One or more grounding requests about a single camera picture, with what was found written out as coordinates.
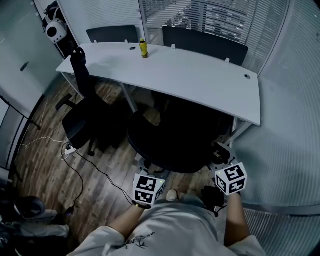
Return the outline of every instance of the foot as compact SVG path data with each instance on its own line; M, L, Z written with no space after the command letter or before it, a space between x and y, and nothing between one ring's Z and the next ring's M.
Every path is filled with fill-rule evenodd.
M175 189L169 190L169 192L166 194L166 200L168 202L178 200L178 192Z

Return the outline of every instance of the white desk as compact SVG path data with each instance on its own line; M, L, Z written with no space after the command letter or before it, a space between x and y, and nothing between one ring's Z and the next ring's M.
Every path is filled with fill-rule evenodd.
M119 82L133 111L137 107L125 85L179 97L246 121L233 133L232 141L250 124L260 125L257 74L240 66L159 45L148 45L146 59L142 58L138 43L85 43L80 47L90 75ZM79 93L78 86L67 75L74 73L70 56L56 71Z

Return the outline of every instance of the cable outlet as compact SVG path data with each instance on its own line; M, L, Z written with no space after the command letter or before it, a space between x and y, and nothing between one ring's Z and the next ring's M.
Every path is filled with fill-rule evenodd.
M66 156L69 156L70 154L72 154L72 153L74 153L74 152L76 152L76 149L72 146L69 150L68 149L65 149L64 150L64 154L66 155Z

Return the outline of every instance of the window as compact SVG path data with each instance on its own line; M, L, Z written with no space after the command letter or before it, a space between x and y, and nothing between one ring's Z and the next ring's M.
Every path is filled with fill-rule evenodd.
M138 0L58 0L79 44L90 43L87 30L134 25L144 37Z
M287 0L140 0L145 35L163 45L162 27L224 37L248 46L243 67L258 72L277 37Z

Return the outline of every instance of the gray cloth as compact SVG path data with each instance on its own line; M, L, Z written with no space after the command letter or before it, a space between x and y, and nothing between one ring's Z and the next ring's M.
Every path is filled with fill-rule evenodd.
M154 205L166 204L166 203L182 203L185 205L197 206L200 208L206 208L204 202L194 194L185 194L179 200L168 202L166 199L157 200Z
M70 228L68 225L47 225L43 223L30 223L27 221L12 222L11 226L20 230L20 236L23 237L63 237L67 238Z
M226 248L218 242L215 217L210 211L170 202L156 204L146 210L127 241L113 228L102 226L69 254L100 255L264 256L265 252L252 235Z

